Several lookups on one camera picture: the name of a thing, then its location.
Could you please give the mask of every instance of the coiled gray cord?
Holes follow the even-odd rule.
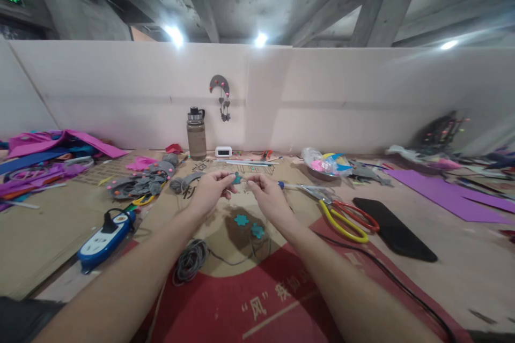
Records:
[[[206,242],[204,240],[200,240],[199,238],[194,238],[185,248],[185,250],[181,253],[179,256],[179,259],[177,260],[177,264],[175,266],[175,270],[173,271],[172,275],[172,284],[175,287],[180,287],[185,282],[192,281],[197,273],[202,268],[202,265],[204,265],[205,260],[208,256],[208,253],[211,253],[213,257],[223,261],[227,265],[236,266],[239,264],[244,263],[245,261],[249,260],[253,256],[256,258],[257,261],[261,262],[263,260],[266,260],[271,253],[272,248],[272,242],[271,237],[268,234],[268,255],[264,259],[260,259],[256,256],[256,252],[263,247],[265,243],[262,243],[257,249],[254,248],[254,244],[251,240],[251,235],[249,234],[249,241],[251,242],[251,248],[252,252],[245,257],[243,260],[238,261],[236,263],[228,262],[223,257],[217,255],[215,252],[213,252],[212,249],[208,247]]]

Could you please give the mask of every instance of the scissors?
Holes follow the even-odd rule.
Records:
[[[161,184],[161,189],[163,188],[163,186],[167,183],[168,181],[165,181]],[[143,205],[146,205],[148,203],[150,203],[150,201],[152,201],[156,196],[155,195],[152,195],[150,193],[147,193],[146,195],[144,196],[141,196],[139,197],[138,199],[135,199],[133,202],[131,202],[131,204],[133,205],[136,205],[136,206],[143,206]]]
[[[331,209],[331,211],[329,211],[328,206],[332,206],[333,208],[336,208],[336,209],[342,211],[343,213],[347,214],[349,217],[351,217],[353,220],[355,220],[357,223],[363,225],[367,229],[370,229],[370,230],[372,230],[374,232],[377,232],[379,230],[379,224],[377,224],[377,222],[370,215],[368,215],[367,213],[365,213],[361,209],[358,209],[355,206],[346,204],[346,203],[341,202],[341,201],[331,200],[330,198],[328,198],[326,195],[324,195],[320,191],[315,191],[314,189],[310,189],[310,188],[307,188],[307,187],[302,187],[302,188],[306,192],[308,192],[310,195],[312,195],[315,199],[318,200],[320,206],[322,207],[322,210],[323,210],[324,214],[327,217],[327,220],[330,222],[330,224],[338,232],[340,232],[345,237],[350,238],[351,240],[356,241],[356,242],[361,243],[361,244],[367,243],[369,241],[368,236],[366,235],[366,233],[361,228],[356,226],[354,223],[352,223],[350,220],[348,220],[345,216],[341,215],[337,210]],[[355,215],[353,213],[353,211],[356,211],[356,212],[360,213],[370,223],[367,223],[367,222],[363,221],[360,217]],[[338,217],[347,226],[352,228],[357,234],[360,235],[360,237],[357,237],[357,236],[355,236],[353,234],[350,234],[345,229],[343,229],[336,222],[336,220],[334,219],[333,215]]]

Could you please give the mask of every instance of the forearm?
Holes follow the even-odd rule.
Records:
[[[34,342],[129,342],[203,216],[188,208],[84,288]]]
[[[345,341],[439,342],[397,299],[299,223],[274,224],[293,246]]]

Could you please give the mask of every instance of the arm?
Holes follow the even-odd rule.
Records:
[[[129,342],[195,229],[220,197],[231,198],[234,175],[201,178],[192,201],[148,241],[120,258],[84,288],[41,331],[34,343]]]
[[[276,181],[255,175],[248,186],[263,214],[303,261],[345,341],[440,342],[396,298],[302,226]]]

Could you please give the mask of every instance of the hand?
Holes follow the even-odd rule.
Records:
[[[232,184],[235,177],[227,170],[212,171],[203,175],[188,208],[201,215],[209,214],[220,197],[231,199],[231,192],[238,193]]]
[[[276,227],[298,223],[277,181],[265,174],[255,174],[247,179],[247,185],[256,197],[261,212]]]

